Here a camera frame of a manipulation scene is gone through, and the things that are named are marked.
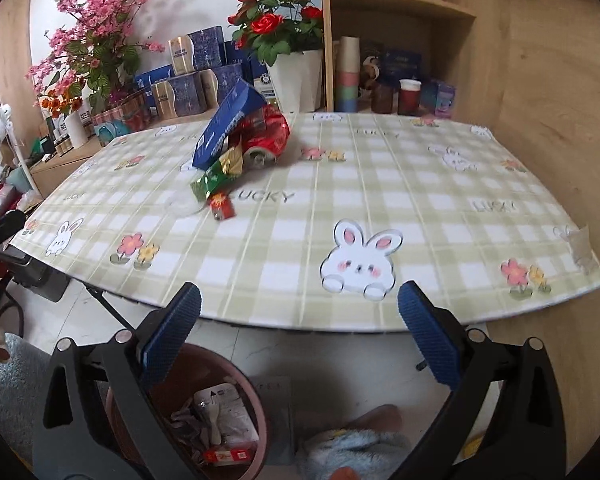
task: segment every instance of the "white flower pot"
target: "white flower pot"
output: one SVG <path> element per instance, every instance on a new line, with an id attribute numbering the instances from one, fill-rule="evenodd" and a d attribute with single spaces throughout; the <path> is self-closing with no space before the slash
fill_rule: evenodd
<path id="1" fill-rule="evenodd" d="M 64 118 L 66 132 L 69 134 L 69 139 L 74 148 L 80 148 L 87 143 L 87 132 L 84 131 L 80 112 L 73 112 Z"/>
<path id="2" fill-rule="evenodd" d="M 279 54 L 268 67 L 282 112 L 313 112 L 322 96 L 322 51 Z"/>

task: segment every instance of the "table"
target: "table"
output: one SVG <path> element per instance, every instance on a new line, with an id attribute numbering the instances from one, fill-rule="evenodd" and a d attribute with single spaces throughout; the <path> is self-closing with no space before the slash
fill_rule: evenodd
<path id="1" fill-rule="evenodd" d="M 115 140 L 72 174 L 12 243 L 97 288 L 165 306 L 183 282 L 203 316 L 347 332 L 404 330 L 415 280 L 462 323 L 600 287 L 574 263 L 577 227 L 485 128 L 372 114 L 288 114 L 278 164 L 230 192 L 237 216 L 168 205 L 206 122 Z"/>

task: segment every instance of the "stacked cups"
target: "stacked cups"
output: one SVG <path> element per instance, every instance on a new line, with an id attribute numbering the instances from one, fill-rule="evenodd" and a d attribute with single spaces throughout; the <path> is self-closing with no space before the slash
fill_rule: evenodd
<path id="1" fill-rule="evenodd" d="M 358 111 L 358 84 L 360 82 L 360 38 L 343 36 L 338 49 L 336 70 L 336 111 Z"/>

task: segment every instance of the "trash can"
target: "trash can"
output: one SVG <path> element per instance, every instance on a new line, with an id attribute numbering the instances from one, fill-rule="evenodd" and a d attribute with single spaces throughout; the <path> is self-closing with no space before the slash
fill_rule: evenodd
<path id="1" fill-rule="evenodd" d="M 64 272 L 49 267 L 12 245 L 0 246 L 0 261 L 7 264 L 14 282 L 54 303 L 60 301 L 71 280 Z"/>

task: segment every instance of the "red packet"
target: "red packet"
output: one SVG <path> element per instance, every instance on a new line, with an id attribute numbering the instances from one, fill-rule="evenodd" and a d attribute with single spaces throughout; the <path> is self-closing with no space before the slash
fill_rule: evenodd
<path id="1" fill-rule="evenodd" d="M 215 466 L 249 464 L 253 461 L 253 451 L 249 447 L 224 447 L 205 451 L 205 460 Z"/>
<path id="2" fill-rule="evenodd" d="M 209 205 L 211 206 L 214 218 L 218 221 L 227 220 L 235 216 L 234 205 L 231 199 L 223 192 L 212 195 L 209 199 Z"/>

